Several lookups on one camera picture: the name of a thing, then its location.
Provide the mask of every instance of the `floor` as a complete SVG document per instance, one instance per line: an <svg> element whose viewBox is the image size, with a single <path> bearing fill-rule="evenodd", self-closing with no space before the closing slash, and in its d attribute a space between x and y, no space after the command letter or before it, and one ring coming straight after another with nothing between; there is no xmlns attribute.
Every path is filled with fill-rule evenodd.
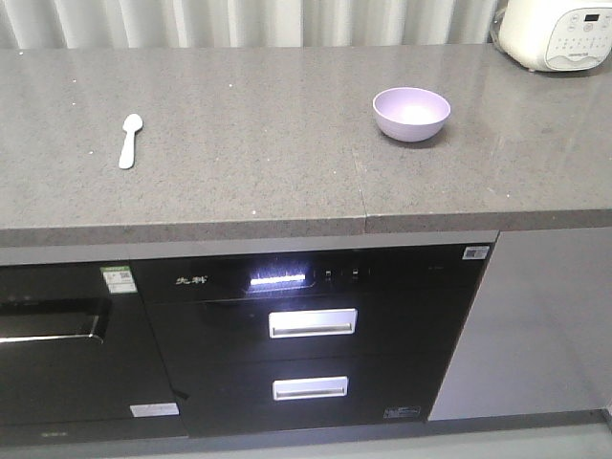
<svg viewBox="0 0 612 459"><path fill-rule="evenodd" d="M78 457L127 457L95 452L89 446L0 449L2 459L68 459ZM148 454L141 459L612 459L612 432L607 424L556 426L458 433L428 437L380 440L291 448L238 451Z"/></svg>

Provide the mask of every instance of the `drawer handle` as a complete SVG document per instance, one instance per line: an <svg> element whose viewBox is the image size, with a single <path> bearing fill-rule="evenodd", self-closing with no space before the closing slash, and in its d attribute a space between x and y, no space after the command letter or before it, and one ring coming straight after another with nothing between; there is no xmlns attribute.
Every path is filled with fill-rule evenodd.
<svg viewBox="0 0 612 459"><path fill-rule="evenodd" d="M270 338L352 335L357 325L356 309L327 309L270 313Z"/></svg>
<svg viewBox="0 0 612 459"><path fill-rule="evenodd" d="M0 305L0 317L21 323L44 323L46 317L73 317L81 322L75 333L57 333L56 330L36 335L7 336L11 323L0 330L0 344L10 342L55 341L60 339L95 339L102 343L110 314L110 302L106 299L67 299L41 302L6 303Z"/></svg>
<svg viewBox="0 0 612 459"><path fill-rule="evenodd" d="M309 378L273 382L273 398L286 400L321 399L345 397L348 394L348 377Z"/></svg>

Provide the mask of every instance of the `control panel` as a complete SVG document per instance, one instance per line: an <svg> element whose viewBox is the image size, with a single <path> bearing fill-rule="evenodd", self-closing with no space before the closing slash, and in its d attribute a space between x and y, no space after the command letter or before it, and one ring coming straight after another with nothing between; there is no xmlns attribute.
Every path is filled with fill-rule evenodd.
<svg viewBox="0 0 612 459"><path fill-rule="evenodd" d="M612 8L569 11L558 20L546 53L553 70L595 67L612 48Z"/></svg>

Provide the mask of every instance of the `gray cabinet door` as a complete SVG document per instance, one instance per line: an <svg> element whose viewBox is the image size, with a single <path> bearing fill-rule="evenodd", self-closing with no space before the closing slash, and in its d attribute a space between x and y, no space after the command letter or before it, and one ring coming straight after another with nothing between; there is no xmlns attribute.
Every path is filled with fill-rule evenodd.
<svg viewBox="0 0 612 459"><path fill-rule="evenodd" d="M612 228L502 233L430 420L612 401Z"/></svg>

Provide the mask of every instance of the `black dishwasher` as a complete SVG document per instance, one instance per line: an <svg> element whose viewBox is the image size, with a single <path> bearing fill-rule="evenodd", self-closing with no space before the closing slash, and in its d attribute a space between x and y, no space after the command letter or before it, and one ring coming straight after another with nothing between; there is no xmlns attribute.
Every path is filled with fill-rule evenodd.
<svg viewBox="0 0 612 459"><path fill-rule="evenodd" d="M125 263L0 268L0 445L186 435L135 290Z"/></svg>
<svg viewBox="0 0 612 459"><path fill-rule="evenodd" d="M423 422L489 244L134 261L190 436Z"/></svg>

